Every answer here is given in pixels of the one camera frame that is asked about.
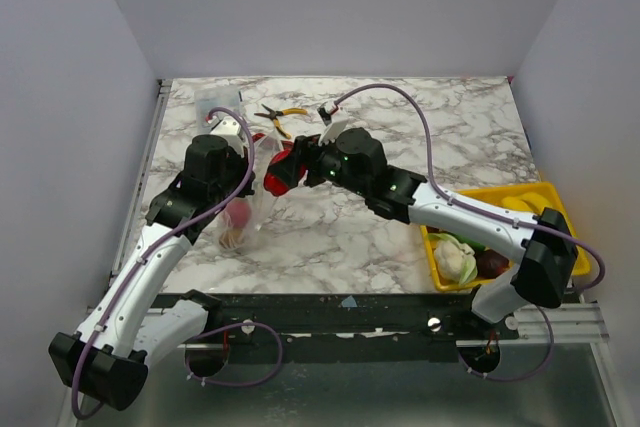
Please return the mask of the clear zip top bag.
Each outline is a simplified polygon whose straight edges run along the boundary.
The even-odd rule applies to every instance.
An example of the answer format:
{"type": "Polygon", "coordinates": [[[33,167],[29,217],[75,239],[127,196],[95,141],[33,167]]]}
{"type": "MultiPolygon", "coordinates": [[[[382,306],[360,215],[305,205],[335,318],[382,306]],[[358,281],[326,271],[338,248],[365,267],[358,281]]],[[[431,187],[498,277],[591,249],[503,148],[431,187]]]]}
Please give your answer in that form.
{"type": "MultiPolygon", "coordinates": [[[[252,208],[251,220],[246,225],[246,227],[242,229],[244,231],[243,244],[240,247],[233,250],[227,250],[222,248],[223,250],[237,251],[240,249],[246,249],[249,247],[256,246],[258,244],[260,231],[262,230],[266,222],[269,220],[272,210],[276,204],[277,198],[264,189],[263,181],[264,181],[264,177],[267,172],[267,168],[269,166],[271,159],[279,152],[285,150],[285,141],[275,129],[272,129],[268,133],[264,133],[264,134],[272,136],[273,145],[270,148],[262,149],[262,148],[256,147],[254,144],[255,178],[252,183],[253,194],[247,195],[245,197],[235,198],[235,199],[244,199],[248,201],[252,208]]],[[[227,223],[225,208],[222,210],[220,215],[216,218],[215,227],[216,227],[216,233],[218,234],[218,239],[225,230],[233,229],[227,223]]]]}

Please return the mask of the orange brown toy mango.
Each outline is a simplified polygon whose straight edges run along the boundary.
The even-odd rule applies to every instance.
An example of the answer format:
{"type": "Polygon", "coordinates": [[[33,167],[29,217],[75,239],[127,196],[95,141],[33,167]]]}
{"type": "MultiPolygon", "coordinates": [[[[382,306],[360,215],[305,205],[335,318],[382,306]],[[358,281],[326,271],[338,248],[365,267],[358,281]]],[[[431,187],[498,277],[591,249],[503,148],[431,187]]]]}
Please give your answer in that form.
{"type": "Polygon", "coordinates": [[[244,241],[244,231],[242,229],[225,230],[219,237],[218,242],[221,248],[233,250],[240,247],[244,241]]]}

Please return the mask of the green toy pepper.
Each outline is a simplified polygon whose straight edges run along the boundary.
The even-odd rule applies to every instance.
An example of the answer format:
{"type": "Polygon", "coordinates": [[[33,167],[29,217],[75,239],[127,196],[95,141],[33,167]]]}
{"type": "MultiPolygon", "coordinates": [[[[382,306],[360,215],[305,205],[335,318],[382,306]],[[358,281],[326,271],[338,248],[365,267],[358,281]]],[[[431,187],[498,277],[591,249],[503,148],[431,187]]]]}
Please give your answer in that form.
{"type": "Polygon", "coordinates": [[[469,239],[468,237],[465,237],[465,236],[462,236],[462,235],[459,235],[459,234],[453,234],[453,237],[456,240],[458,240],[460,243],[468,245],[475,252],[483,252],[483,251],[486,250],[486,246],[485,245],[483,245],[483,244],[481,244],[479,242],[473,241],[473,240],[469,239]]]}

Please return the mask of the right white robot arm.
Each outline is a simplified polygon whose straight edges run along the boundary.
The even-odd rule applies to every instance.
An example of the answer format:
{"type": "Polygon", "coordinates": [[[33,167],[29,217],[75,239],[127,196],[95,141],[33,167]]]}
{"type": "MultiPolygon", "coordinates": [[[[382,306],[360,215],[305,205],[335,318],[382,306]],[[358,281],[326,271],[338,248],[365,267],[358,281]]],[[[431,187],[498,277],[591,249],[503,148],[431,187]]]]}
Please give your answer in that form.
{"type": "Polygon", "coordinates": [[[496,251],[513,266],[476,289],[460,326],[480,339],[506,315],[527,305],[554,309],[562,304],[578,252],[563,214],[509,213],[437,187],[425,176],[388,163],[382,144],[362,128],[333,141],[300,136],[276,155],[264,179],[276,197],[304,184],[330,182],[361,196],[376,215],[405,224],[460,234],[496,251]]]}

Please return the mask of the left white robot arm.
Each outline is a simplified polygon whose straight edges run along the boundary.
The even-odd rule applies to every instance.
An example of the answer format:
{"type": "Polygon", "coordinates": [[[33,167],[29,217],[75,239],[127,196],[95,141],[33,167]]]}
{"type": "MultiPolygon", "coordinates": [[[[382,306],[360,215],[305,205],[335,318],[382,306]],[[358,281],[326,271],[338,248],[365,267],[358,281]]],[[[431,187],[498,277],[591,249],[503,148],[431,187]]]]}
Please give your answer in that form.
{"type": "Polygon", "coordinates": [[[74,396],[127,409],[148,377],[150,347],[135,342],[171,270],[234,198],[251,194],[251,138],[205,134],[187,147],[182,170],[153,198],[139,240],[92,313],[71,334],[58,332],[48,353],[74,396]]]}

